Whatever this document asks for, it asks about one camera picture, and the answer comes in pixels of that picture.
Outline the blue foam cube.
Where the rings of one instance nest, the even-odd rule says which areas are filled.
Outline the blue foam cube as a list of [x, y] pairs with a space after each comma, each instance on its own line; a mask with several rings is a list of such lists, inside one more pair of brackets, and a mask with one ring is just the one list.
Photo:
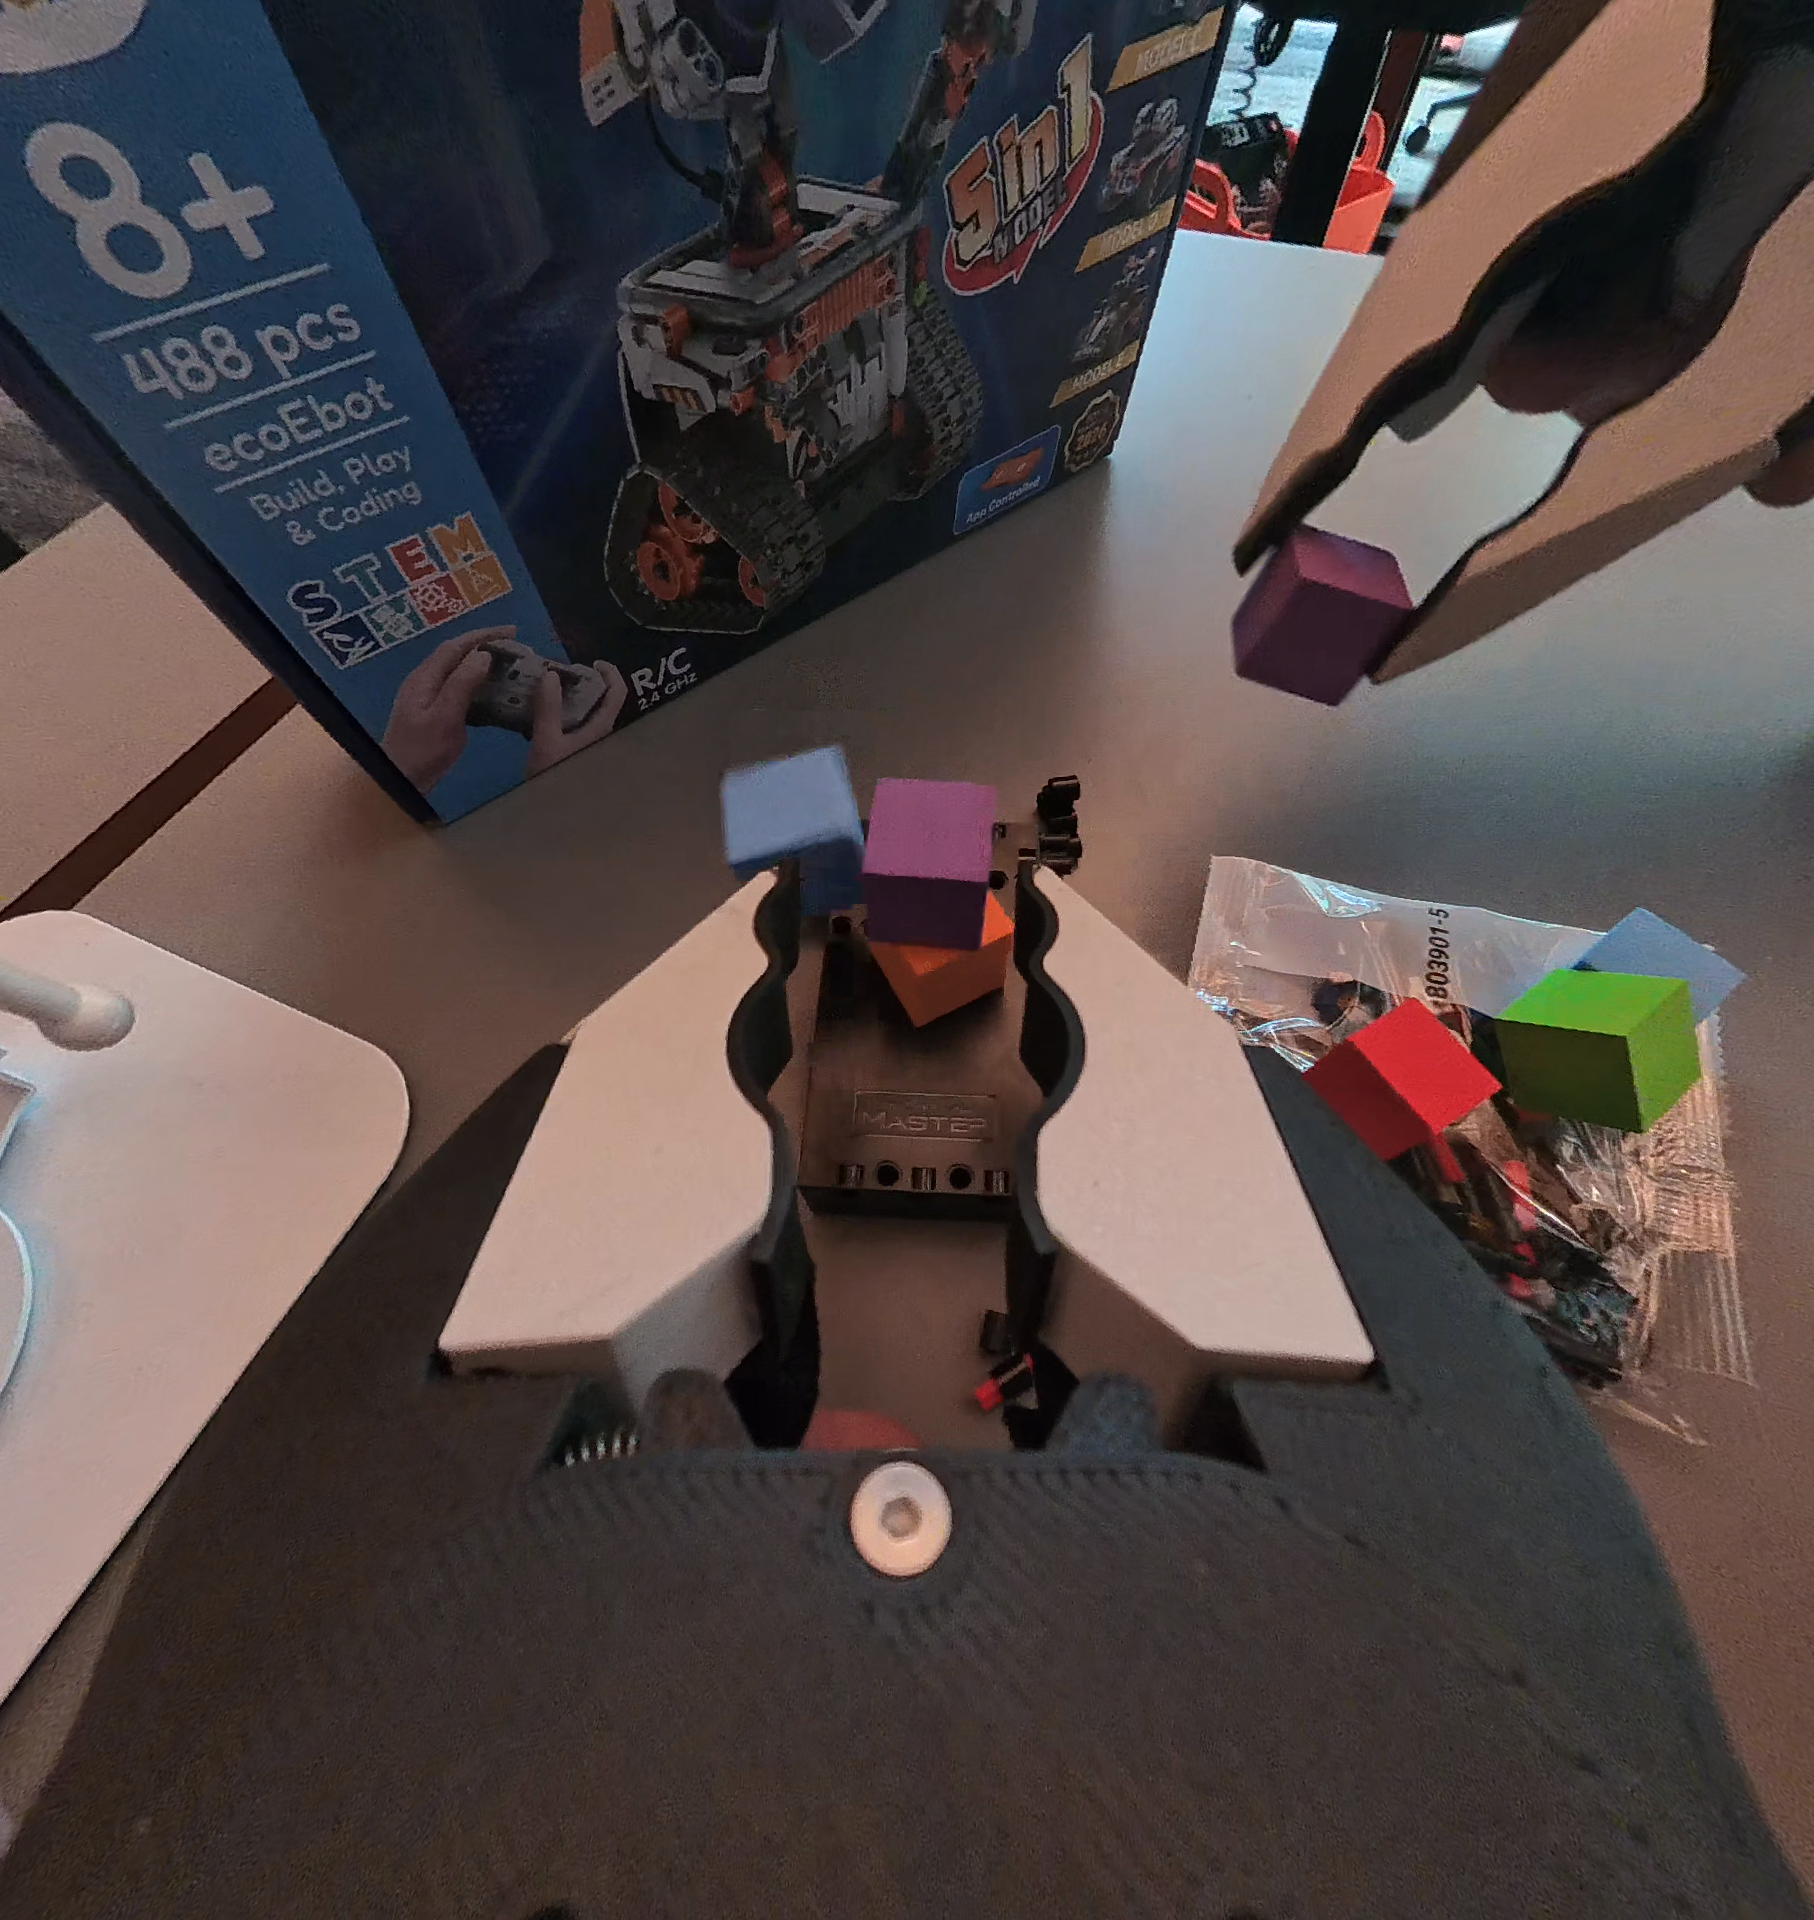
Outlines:
[[1600, 934], [1574, 969], [1680, 980], [1689, 986], [1694, 1027], [1712, 1020], [1745, 983], [1745, 971], [1648, 910], [1633, 910]]
[[863, 898], [864, 835], [838, 747], [728, 770], [720, 779], [725, 859], [737, 882], [795, 860], [799, 912]]

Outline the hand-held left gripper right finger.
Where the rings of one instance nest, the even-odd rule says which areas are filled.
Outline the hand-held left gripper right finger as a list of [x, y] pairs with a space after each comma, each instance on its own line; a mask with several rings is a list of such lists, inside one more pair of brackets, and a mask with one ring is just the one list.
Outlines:
[[1096, 1375], [1142, 1385], [1167, 1443], [1219, 1379], [1362, 1379], [1373, 1343], [1230, 1024], [1047, 867], [1017, 873], [1016, 965], [1038, 1088], [1007, 1241], [1038, 1379], [1016, 1445]]

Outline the black perforated building plate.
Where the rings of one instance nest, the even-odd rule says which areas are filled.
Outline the black perforated building plate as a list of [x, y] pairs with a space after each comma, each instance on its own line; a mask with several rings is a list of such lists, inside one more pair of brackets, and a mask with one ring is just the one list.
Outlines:
[[917, 1027], [859, 910], [802, 923], [821, 961], [804, 1051], [797, 1188], [819, 1215], [1005, 1219], [1016, 1138], [1038, 1110], [1017, 1057], [1026, 985], [1007, 961], [984, 996]]

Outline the blue toy robot box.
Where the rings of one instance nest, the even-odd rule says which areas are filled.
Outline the blue toy robot box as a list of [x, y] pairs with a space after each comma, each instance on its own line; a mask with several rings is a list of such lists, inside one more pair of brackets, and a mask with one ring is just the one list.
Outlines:
[[457, 819], [1103, 460], [1230, 5], [0, 5], [0, 333]]

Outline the orange plastic container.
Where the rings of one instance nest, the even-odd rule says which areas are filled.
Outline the orange plastic container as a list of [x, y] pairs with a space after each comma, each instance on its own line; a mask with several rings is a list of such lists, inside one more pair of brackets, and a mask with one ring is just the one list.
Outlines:
[[1337, 201], [1326, 221], [1323, 246], [1332, 252], [1370, 252], [1396, 187], [1382, 169], [1388, 151], [1385, 121], [1373, 110], [1367, 117], [1356, 155], [1347, 165]]

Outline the clear bag of building parts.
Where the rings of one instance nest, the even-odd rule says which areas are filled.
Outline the clear bag of building parts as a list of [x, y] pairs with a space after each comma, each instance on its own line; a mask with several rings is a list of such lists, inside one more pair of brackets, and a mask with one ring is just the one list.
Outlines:
[[[1402, 1001], [1496, 1071], [1496, 1014], [1598, 936], [1217, 857], [1189, 986], [1299, 1071]], [[1497, 1093], [1396, 1163], [1587, 1405], [1694, 1451], [1681, 1379], [1752, 1385], [1720, 1014], [1697, 1042], [1700, 1081], [1645, 1132], [1528, 1116]]]

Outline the purple foam cube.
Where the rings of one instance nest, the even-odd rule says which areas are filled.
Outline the purple foam cube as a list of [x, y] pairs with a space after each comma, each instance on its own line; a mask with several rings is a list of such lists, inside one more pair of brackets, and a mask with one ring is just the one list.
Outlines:
[[1373, 670], [1413, 599], [1392, 551], [1297, 526], [1233, 613], [1238, 680], [1337, 707]]
[[877, 779], [863, 864], [870, 945], [981, 945], [995, 804], [997, 793], [984, 783]]

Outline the orange foam cube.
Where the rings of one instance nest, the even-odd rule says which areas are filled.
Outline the orange foam cube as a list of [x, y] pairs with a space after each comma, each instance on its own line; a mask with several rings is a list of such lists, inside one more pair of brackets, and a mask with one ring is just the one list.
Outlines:
[[988, 892], [976, 947], [953, 948], [868, 939], [868, 952], [913, 1028], [1003, 991], [1016, 945], [1016, 925]]

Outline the white book stand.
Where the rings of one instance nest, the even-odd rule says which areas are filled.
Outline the white book stand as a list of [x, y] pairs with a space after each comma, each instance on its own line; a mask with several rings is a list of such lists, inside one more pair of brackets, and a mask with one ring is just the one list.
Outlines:
[[0, 1705], [390, 1175], [374, 1044], [82, 914], [0, 965], [131, 1005], [99, 1051], [0, 1008]]

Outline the red foam cube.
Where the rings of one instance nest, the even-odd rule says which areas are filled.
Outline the red foam cube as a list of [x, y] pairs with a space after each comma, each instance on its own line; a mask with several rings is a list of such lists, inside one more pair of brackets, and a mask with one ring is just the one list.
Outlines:
[[1416, 1001], [1358, 1028], [1302, 1079], [1385, 1162], [1438, 1141], [1501, 1090], [1470, 1050]]

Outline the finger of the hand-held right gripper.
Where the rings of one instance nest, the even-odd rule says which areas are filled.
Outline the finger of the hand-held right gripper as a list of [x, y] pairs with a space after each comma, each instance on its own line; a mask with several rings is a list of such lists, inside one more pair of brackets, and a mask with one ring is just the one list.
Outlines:
[[1716, 5], [1534, 5], [1295, 415], [1234, 539], [1250, 574], [1385, 431], [1492, 377], [1544, 282], [1700, 107]]
[[1814, 403], [1814, 179], [1745, 264], [1717, 334], [1585, 432], [1548, 492], [1477, 542], [1373, 668], [1448, 659], [1760, 475]]

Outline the green foam cube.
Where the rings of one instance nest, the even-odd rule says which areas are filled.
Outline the green foam cube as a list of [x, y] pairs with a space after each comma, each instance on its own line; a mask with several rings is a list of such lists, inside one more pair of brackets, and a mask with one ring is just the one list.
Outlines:
[[1638, 1132], [1700, 1081], [1683, 980], [1555, 969], [1492, 1024], [1505, 1088], [1529, 1113]]

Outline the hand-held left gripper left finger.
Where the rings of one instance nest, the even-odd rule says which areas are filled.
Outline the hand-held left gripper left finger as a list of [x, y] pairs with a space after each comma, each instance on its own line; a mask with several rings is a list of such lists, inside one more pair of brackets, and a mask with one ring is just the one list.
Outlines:
[[454, 1370], [586, 1377], [638, 1405], [698, 1368], [753, 1441], [797, 1445], [821, 1338], [770, 1101], [797, 925], [797, 872], [753, 876], [574, 1028], [441, 1331]]

